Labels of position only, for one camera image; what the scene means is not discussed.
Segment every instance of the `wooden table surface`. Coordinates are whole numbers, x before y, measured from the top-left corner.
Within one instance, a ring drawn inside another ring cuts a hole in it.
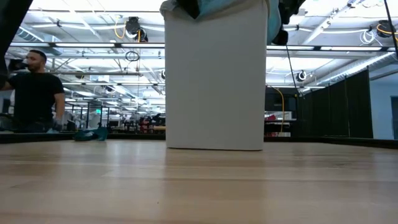
[[[398,151],[164,141],[0,145],[0,223],[398,223]]]

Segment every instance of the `man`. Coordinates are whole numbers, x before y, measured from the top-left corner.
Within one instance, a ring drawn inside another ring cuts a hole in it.
[[[14,117],[22,132],[47,132],[60,129],[65,111],[65,94],[60,79],[44,73],[45,54],[31,50],[27,56],[30,73],[15,75],[0,85],[0,90],[15,90]],[[52,106],[56,117],[53,121]]]

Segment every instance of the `black curtain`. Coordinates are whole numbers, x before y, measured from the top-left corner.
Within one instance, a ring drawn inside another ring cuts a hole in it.
[[[298,101],[296,136],[373,138],[369,71],[363,71]]]

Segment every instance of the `dark hair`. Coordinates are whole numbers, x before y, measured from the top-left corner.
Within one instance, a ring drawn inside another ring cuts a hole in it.
[[[44,63],[47,62],[47,56],[45,56],[45,53],[43,53],[43,52],[41,52],[39,50],[30,50],[29,52],[33,52],[33,53],[39,54],[44,59]]]

